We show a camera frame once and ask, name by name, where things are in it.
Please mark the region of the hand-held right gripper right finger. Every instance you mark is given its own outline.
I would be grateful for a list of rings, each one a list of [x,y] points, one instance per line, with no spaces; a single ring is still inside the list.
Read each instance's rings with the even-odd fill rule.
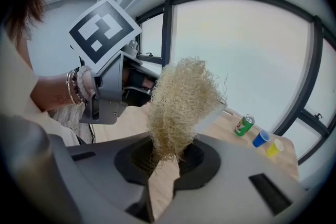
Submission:
[[[200,135],[158,223],[290,223],[306,191],[252,148]]]

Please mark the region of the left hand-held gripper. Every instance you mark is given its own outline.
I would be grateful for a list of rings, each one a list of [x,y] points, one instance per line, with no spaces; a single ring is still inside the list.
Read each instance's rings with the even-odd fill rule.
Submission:
[[[115,124],[126,109],[122,100],[122,73],[125,58],[140,64],[122,51],[141,33],[141,28],[114,0],[100,0],[73,23],[69,42],[91,69],[94,95],[90,97],[81,123]]]

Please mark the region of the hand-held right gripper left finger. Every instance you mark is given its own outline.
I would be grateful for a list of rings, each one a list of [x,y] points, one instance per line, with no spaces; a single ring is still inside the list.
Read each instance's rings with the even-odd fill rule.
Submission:
[[[153,143],[148,133],[67,150],[99,194],[128,214],[154,222],[149,193]]]

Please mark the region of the person's left hand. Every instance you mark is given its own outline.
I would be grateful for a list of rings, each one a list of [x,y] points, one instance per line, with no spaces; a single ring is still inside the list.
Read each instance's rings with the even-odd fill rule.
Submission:
[[[159,75],[135,62],[124,61],[122,101],[128,106],[142,107],[152,99]]]

